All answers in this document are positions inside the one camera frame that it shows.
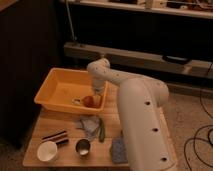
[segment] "floor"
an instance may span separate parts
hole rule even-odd
[[[213,100],[204,99],[203,103],[208,110],[209,113],[213,114]],[[165,112],[165,118],[168,124],[168,128],[173,139],[176,155],[178,158],[178,168],[179,171],[187,171],[190,170],[186,164],[186,160],[184,158],[184,144],[187,139],[192,138],[198,128],[213,125],[213,119],[211,119],[206,112],[203,110],[199,97],[183,95],[183,94],[175,94],[170,93],[169,101],[163,106]],[[202,129],[198,137],[207,139],[207,131],[213,128],[207,127]],[[24,145],[20,150],[15,150],[7,143],[0,141],[0,171],[48,171],[50,168],[24,168],[22,166],[22,160],[24,157],[24,153],[29,142],[29,138],[31,135],[32,129],[29,130],[29,133],[24,141]],[[196,150],[199,154],[199,157],[204,160],[209,165],[213,165],[212,154],[213,148],[200,140],[196,141]],[[213,168],[207,167],[203,163],[201,163],[194,151],[193,151],[193,143],[189,141],[186,146],[186,155],[188,161],[190,163],[190,167],[193,171],[210,171]],[[71,170],[71,171],[92,171],[94,168],[88,169],[74,169],[74,168],[63,168],[60,170]],[[126,170],[126,169],[109,169],[102,168],[96,170],[103,171],[118,171],[118,170]]]

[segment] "gray cloth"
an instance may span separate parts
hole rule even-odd
[[[89,141],[92,141],[100,128],[100,118],[98,116],[80,116],[75,122],[77,129],[84,130],[85,136]]]
[[[127,163],[126,148],[123,138],[113,138],[111,146],[111,156],[113,163]]]

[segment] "green object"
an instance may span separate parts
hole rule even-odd
[[[104,142],[105,139],[105,126],[104,121],[100,118],[100,132],[99,132],[99,142]]]

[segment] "black cable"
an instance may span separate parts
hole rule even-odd
[[[200,88],[200,95],[199,95],[200,98],[199,98],[199,99],[200,99],[200,104],[201,104],[203,110],[206,112],[206,114],[207,114],[210,118],[213,119],[213,114],[211,114],[211,113],[208,112],[208,110],[206,109],[206,107],[205,107],[205,105],[204,105],[204,103],[203,103],[203,99],[202,99],[202,93],[203,93],[203,90],[204,90],[204,88],[205,88],[206,78],[207,78],[208,75],[209,75],[209,72],[210,72],[210,70],[211,70],[211,68],[212,68],[212,64],[213,64],[213,63],[211,63],[211,65],[209,66],[208,70],[206,71],[206,73],[205,73],[205,75],[204,75],[204,77],[203,77],[203,78],[204,78],[204,81],[203,81],[202,87]]]
[[[187,163],[187,166],[188,166],[188,168],[189,168],[189,170],[190,171],[192,171],[192,168],[191,168],[191,166],[190,166],[190,163],[189,163],[189,161],[188,161],[188,159],[187,159],[187,155],[186,155],[186,147],[187,147],[187,144],[190,142],[190,141],[195,141],[195,140],[200,140],[200,141],[203,141],[203,142],[208,142],[207,140],[205,140],[205,139],[202,139],[202,138],[189,138],[186,142],[185,142],[185,144],[184,144],[184,157],[185,157],[185,160],[186,160],[186,163]]]
[[[212,132],[213,132],[213,129],[210,129],[210,130],[208,131],[207,138],[208,138],[209,143],[210,143],[211,146],[213,147],[213,142],[212,142],[212,139],[211,139],[211,134],[212,134]]]
[[[190,171],[192,171],[192,168],[191,168],[191,166],[190,166],[190,163],[189,163],[189,161],[188,161],[188,159],[187,159],[187,154],[186,154],[186,147],[187,147],[187,144],[188,144],[190,141],[193,141],[193,151],[194,151],[196,157],[198,158],[198,160],[201,161],[201,162],[202,162],[203,164],[205,164],[206,166],[208,166],[208,167],[210,167],[210,168],[213,168],[213,164],[209,164],[209,163],[207,163],[206,161],[204,161],[204,160],[199,156],[199,154],[198,154],[198,152],[197,152],[197,149],[196,149],[196,141],[197,141],[197,140],[203,141],[203,142],[207,143],[208,145],[210,145],[211,147],[213,147],[213,145],[212,145],[213,143],[212,143],[211,138],[210,138],[210,135],[211,135],[211,133],[213,132],[213,129],[210,129],[210,130],[208,131],[208,133],[207,133],[207,140],[206,140],[206,139],[203,139],[203,138],[197,137],[198,133],[199,133],[201,130],[203,130],[203,129],[205,129],[205,128],[208,128],[208,127],[213,127],[213,125],[206,125],[206,126],[200,127],[200,128],[195,132],[194,137],[193,137],[193,138],[187,139],[186,142],[185,142],[185,144],[184,144],[184,158],[185,158],[185,160],[186,160],[187,166],[189,167]]]
[[[197,138],[198,133],[199,133],[202,129],[205,129],[205,128],[208,128],[208,127],[213,127],[213,125],[206,125],[206,126],[203,126],[203,127],[199,128],[199,129],[196,131],[195,135],[194,135],[194,139]],[[205,161],[204,161],[203,159],[201,159],[201,157],[198,155],[197,150],[196,150],[196,143],[195,143],[195,141],[193,141],[193,149],[194,149],[195,155],[197,156],[197,158],[198,158],[203,164],[205,164],[205,165],[208,166],[208,167],[213,168],[213,165],[212,165],[212,164],[209,164],[209,163],[205,162]]]
[[[208,70],[206,71],[205,75],[204,75],[204,81],[203,81],[203,85],[201,86],[200,88],[200,104],[203,108],[203,110],[205,111],[205,113],[211,118],[213,119],[213,114],[209,113],[208,110],[206,109],[204,103],[203,103],[203,99],[202,99],[202,93],[203,93],[203,90],[205,88],[205,83],[206,83],[206,78],[208,77],[208,74],[212,68],[212,65],[213,63],[211,63],[211,65],[209,66]],[[192,168],[190,166],[190,163],[187,159],[187,154],[186,154],[186,147],[187,147],[187,144],[190,142],[190,141],[193,141],[193,151],[196,155],[196,157],[198,158],[199,161],[201,161],[203,164],[205,164],[206,166],[210,167],[210,168],[213,168],[213,164],[210,164],[210,163],[207,163],[206,161],[204,161],[198,154],[197,152],[197,149],[196,149],[196,141],[199,140],[199,141],[203,141],[205,143],[207,143],[208,145],[210,145],[211,147],[213,147],[213,141],[211,139],[211,134],[213,133],[213,129],[210,129],[208,132],[207,132],[207,140],[206,139],[203,139],[203,138],[199,138],[197,137],[198,133],[205,129],[205,128],[208,128],[208,127],[213,127],[213,125],[206,125],[206,126],[203,126],[203,127],[200,127],[194,134],[194,137],[193,138],[189,138],[186,140],[185,144],[184,144],[184,157],[185,157],[185,160],[186,160],[186,163],[187,163],[187,166],[189,167],[190,171],[192,171]]]

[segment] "wooden tabletop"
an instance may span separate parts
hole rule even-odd
[[[76,142],[84,138],[85,135],[82,130],[75,128],[74,121],[79,115],[42,109],[25,153],[23,165],[28,167],[128,167],[128,164],[114,164],[111,161],[109,153],[112,139],[114,137],[120,137],[121,134],[116,104],[116,92],[117,87],[109,84],[105,108],[103,112],[99,114],[105,124],[106,138],[104,143],[100,143],[98,138],[96,138],[91,142],[89,154],[83,158],[80,157],[75,151],[75,145]],[[39,161],[36,157],[36,153],[38,146],[42,142],[42,137],[62,130],[68,132],[69,143],[59,147],[59,157],[57,160],[51,164]]]

